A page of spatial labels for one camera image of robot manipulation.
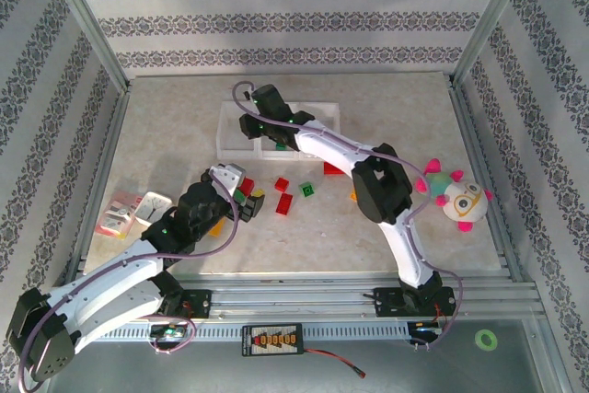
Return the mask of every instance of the green lego brick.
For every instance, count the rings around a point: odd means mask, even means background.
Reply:
[[[315,191],[313,190],[313,185],[309,181],[303,184],[299,184],[298,189],[300,189],[301,192],[303,192],[304,197],[310,197],[315,193]]]
[[[246,196],[243,194],[242,191],[236,189],[235,193],[233,194],[233,199],[239,204],[243,204],[246,200]]]

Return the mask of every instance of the stuffed toy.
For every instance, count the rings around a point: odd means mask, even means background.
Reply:
[[[423,174],[430,184],[435,203],[444,208],[444,213],[457,222],[462,232],[470,232],[473,224],[487,213],[493,194],[473,181],[461,181],[464,176],[462,170],[450,174],[442,172],[440,160],[433,158]],[[415,189],[419,193],[426,192],[423,179],[417,180]]]

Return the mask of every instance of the plush toy face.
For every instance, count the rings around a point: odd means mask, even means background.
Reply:
[[[484,189],[477,183],[452,182],[444,194],[447,197],[444,213],[451,220],[474,223],[487,213],[489,200]]]

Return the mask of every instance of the patterned wallpaper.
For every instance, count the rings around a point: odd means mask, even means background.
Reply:
[[[463,85],[573,391],[589,391],[587,2],[511,0]]]
[[[489,0],[87,0],[127,76],[450,73]]]
[[[0,0],[0,392],[19,295],[63,278],[118,92],[65,0]]]

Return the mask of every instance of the white plastic tray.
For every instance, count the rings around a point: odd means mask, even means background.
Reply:
[[[255,106],[251,102],[244,103],[251,110]],[[338,133],[340,131],[340,105],[338,103],[288,103],[292,112],[304,110],[314,115],[328,128]],[[259,160],[290,160],[290,161],[320,161],[316,156],[310,156],[293,151],[287,147],[286,151],[277,151],[276,143],[268,137],[254,140],[248,138],[239,128],[239,117],[243,111],[233,101],[221,103],[219,124],[217,126],[217,158],[219,160],[259,159]]]

